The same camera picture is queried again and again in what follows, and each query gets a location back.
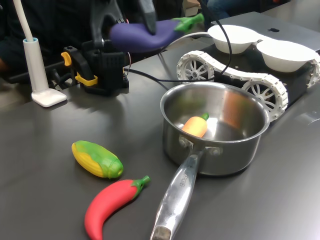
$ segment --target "saucepan rim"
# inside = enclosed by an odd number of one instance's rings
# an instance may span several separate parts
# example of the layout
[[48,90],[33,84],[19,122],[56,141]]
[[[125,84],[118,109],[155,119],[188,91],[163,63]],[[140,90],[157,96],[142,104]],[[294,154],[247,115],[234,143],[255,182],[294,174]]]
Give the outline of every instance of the saucepan rim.
[[[171,96],[172,94],[174,94],[177,91],[181,91],[181,89],[186,88],[187,86],[190,86],[190,85],[215,86],[217,88],[229,88],[229,89],[235,90],[236,92],[239,92],[242,95],[247,96],[249,99],[252,99],[253,101],[255,101],[257,103],[258,107],[261,108],[262,112],[264,113],[265,118],[264,118],[264,126],[263,126],[263,128],[253,136],[250,136],[250,137],[247,137],[247,138],[244,138],[244,139],[240,139],[240,140],[233,140],[233,141],[210,140],[210,139],[206,139],[206,138],[197,137],[197,136],[194,136],[194,135],[191,135],[189,133],[186,133],[186,132],[182,131],[180,128],[178,128],[175,124],[173,124],[168,119],[168,117],[167,117],[167,115],[165,113],[165,102],[169,98],[169,96]],[[174,127],[176,130],[178,130],[180,133],[182,133],[184,135],[187,135],[187,136],[192,137],[192,138],[194,138],[196,140],[200,140],[200,141],[204,141],[204,142],[209,141],[211,143],[221,143],[221,144],[246,142],[246,141],[249,141],[251,139],[254,139],[254,138],[259,137],[260,135],[262,135],[268,129],[268,127],[270,125],[269,111],[267,110],[267,108],[264,105],[261,104],[260,100],[256,96],[254,96],[253,94],[251,94],[251,93],[249,93],[247,91],[242,90],[241,88],[238,88],[238,87],[235,87],[235,86],[232,86],[232,85],[228,85],[228,84],[217,83],[217,82],[205,82],[205,81],[202,81],[202,82],[191,82],[191,83],[184,83],[184,84],[180,84],[178,86],[175,86],[175,87],[169,89],[162,96],[162,98],[160,100],[160,109],[161,109],[161,113],[162,113],[164,119],[172,127]]]

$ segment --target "yellow clamp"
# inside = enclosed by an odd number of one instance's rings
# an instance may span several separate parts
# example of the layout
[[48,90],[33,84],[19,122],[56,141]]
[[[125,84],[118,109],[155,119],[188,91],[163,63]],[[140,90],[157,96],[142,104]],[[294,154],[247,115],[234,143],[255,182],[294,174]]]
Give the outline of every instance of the yellow clamp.
[[75,80],[77,80],[78,82],[80,82],[88,87],[91,87],[91,86],[98,83],[98,77],[96,75],[94,75],[94,79],[86,80],[82,76],[80,76],[80,74],[78,72],[76,73]]
[[64,59],[64,65],[66,67],[69,67],[72,63],[72,60],[71,60],[71,57],[69,55],[69,53],[67,53],[66,51],[64,51],[63,53],[61,53],[61,56],[63,57]]

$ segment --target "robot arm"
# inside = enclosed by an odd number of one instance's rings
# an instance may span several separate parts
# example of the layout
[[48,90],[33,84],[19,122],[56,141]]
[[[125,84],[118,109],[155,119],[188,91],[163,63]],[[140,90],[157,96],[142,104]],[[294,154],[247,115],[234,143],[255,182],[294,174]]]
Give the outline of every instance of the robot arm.
[[[120,0],[92,0],[90,26],[92,40],[97,49],[102,49],[104,46],[105,40],[102,35],[104,23],[107,22],[111,27],[115,24],[124,23],[123,12],[128,10],[127,6],[132,6],[128,3],[132,0],[122,0],[120,5],[118,1]],[[154,35],[156,33],[157,16],[153,0],[133,0],[133,4],[138,9],[145,28],[151,35]]]

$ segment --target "paper bowl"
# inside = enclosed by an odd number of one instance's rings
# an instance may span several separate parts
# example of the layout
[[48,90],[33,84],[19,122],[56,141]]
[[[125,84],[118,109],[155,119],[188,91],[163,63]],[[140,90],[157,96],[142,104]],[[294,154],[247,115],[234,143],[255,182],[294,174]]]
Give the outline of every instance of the paper bowl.
[[[259,40],[257,32],[235,25],[222,25],[231,43],[232,54],[243,53],[252,43]],[[212,26],[208,34],[213,38],[216,48],[221,52],[229,54],[226,36],[218,25]]]
[[282,73],[295,72],[316,56],[312,49],[291,41],[265,40],[256,48],[269,68]]

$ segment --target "toy chili pepper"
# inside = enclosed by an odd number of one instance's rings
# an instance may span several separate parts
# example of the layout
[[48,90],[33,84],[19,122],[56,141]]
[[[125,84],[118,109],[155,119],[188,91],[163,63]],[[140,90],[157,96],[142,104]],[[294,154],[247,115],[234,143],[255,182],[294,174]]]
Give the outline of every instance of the toy chili pepper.
[[105,220],[117,209],[133,200],[150,178],[121,180],[103,189],[91,202],[84,217],[84,227],[92,240],[103,240]]

